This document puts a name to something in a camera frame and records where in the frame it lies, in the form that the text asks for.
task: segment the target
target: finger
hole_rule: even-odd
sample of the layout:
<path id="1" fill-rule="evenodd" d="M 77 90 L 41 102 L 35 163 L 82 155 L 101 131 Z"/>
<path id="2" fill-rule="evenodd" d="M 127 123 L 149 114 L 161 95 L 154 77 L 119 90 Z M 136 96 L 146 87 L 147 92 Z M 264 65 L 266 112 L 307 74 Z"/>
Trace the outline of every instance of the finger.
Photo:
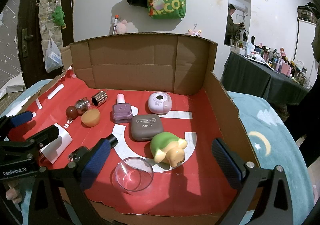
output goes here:
<path id="1" fill-rule="evenodd" d="M 18 183 L 19 183 L 19 180 L 13 180 L 13 181 L 8 182 L 8 185 L 10 188 L 14 188 L 18 185 Z"/>
<path id="2" fill-rule="evenodd" d="M 10 188 L 5 193 L 5 195 L 7 197 L 7 200 L 12 200 L 12 199 L 18 197 L 19 194 L 20 194 L 20 189 L 19 188 Z"/>
<path id="3" fill-rule="evenodd" d="M 14 198 L 12 200 L 13 203 L 20 203 L 22 201 L 22 195 L 19 194 L 18 197 Z"/>

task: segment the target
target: mirror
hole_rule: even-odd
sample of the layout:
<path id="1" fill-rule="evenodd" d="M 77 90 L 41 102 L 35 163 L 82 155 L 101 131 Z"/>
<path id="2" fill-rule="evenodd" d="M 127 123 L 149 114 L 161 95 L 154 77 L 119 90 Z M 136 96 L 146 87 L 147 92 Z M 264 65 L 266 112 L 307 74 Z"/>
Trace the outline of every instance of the mirror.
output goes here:
<path id="1" fill-rule="evenodd" d="M 251 0 L 229 0 L 225 45 L 230 45 L 230 39 L 235 38 L 247 42 L 250 16 Z"/>

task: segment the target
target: red surface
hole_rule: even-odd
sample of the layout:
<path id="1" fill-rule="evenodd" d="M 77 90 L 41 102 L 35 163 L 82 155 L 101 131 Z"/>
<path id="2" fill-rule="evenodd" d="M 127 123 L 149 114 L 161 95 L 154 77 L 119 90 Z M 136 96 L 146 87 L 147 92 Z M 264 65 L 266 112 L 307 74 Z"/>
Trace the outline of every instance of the red surface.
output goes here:
<path id="1" fill-rule="evenodd" d="M 58 123 L 60 126 L 67 124 L 66 108 L 73 105 L 84 96 L 90 98 L 97 90 L 89 89 L 78 78 L 71 77 L 72 72 L 67 72 L 54 87 L 39 97 L 43 108 L 38 109 L 33 102 L 28 110 L 36 112 L 32 121 L 9 134 L 11 140 L 22 140 L 39 132 L 40 130 Z M 51 100 L 47 96 L 61 83 L 62 88 Z M 65 129 L 73 141 L 61 154 L 54 164 L 45 161 L 48 168 L 63 168 L 68 163 L 68 154 L 81 145 L 93 147 L 100 138 L 111 134 L 114 123 L 112 122 L 112 105 L 120 93 L 108 90 L 108 101 L 99 107 L 100 123 L 92 128 L 87 128 L 81 123 L 81 118 L 69 121 Z M 126 102 L 139 109 L 139 114 L 149 114 L 149 91 L 121 91 Z M 204 90 L 192 96 L 170 93 L 172 97 L 172 110 L 191 111 L 193 119 L 167 119 L 161 121 L 164 130 L 184 138 L 184 132 L 196 132 L 197 144 L 193 155 L 182 166 L 167 172 L 157 172 L 151 184 L 152 190 L 144 196 L 132 196 L 121 192 L 112 185 L 112 173 L 121 160 L 114 150 L 111 150 L 103 169 L 97 177 L 92 188 L 86 190 L 87 197 L 95 202 L 115 207 L 121 213 L 149 213 L 162 216 L 193 216 L 209 213 L 223 212 L 236 195 L 221 169 L 211 154 L 211 142 L 216 137 L 221 137 L 214 113 Z M 125 139 L 129 147 L 141 156 L 152 158 L 150 142 L 135 142 L 129 134 L 130 124 L 124 123 Z"/>

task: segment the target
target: blue blanket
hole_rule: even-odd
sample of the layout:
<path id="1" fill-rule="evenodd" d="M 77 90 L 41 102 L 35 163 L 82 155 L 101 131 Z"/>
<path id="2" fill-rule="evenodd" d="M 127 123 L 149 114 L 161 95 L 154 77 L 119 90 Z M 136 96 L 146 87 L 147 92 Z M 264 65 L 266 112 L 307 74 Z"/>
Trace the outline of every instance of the blue blanket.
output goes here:
<path id="1" fill-rule="evenodd" d="M 8 113 L 14 105 L 28 96 L 33 96 L 50 80 L 43 80 L 22 93 L 1 115 Z M 283 166 L 292 199 L 294 225 L 301 225 L 313 208 L 312 185 L 302 155 L 283 122 L 273 108 L 262 98 L 248 94 L 228 92 L 239 109 L 240 119 L 249 134 L 262 168 Z M 20 180 L 23 201 L 21 203 L 23 225 L 28 225 L 28 211 L 34 178 Z M 68 212 L 74 224 L 80 224 L 73 209 Z M 241 225 L 250 221 L 253 211 L 247 212 Z"/>

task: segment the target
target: green and yellow toy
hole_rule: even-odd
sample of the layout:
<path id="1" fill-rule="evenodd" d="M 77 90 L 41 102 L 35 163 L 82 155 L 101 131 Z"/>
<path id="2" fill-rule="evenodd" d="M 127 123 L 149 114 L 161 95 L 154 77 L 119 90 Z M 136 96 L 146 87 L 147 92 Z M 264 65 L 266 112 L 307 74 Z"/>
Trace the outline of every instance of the green and yellow toy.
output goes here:
<path id="1" fill-rule="evenodd" d="M 170 132 L 162 132 L 153 137 L 150 144 L 154 161 L 176 167 L 184 161 L 184 149 L 188 142 Z"/>
<path id="2" fill-rule="evenodd" d="M 67 25 L 64 23 L 64 12 L 62 11 L 62 6 L 57 6 L 56 9 L 54 10 L 54 13 L 52 14 L 53 17 L 53 22 L 61 26 L 63 29 L 67 27 Z"/>

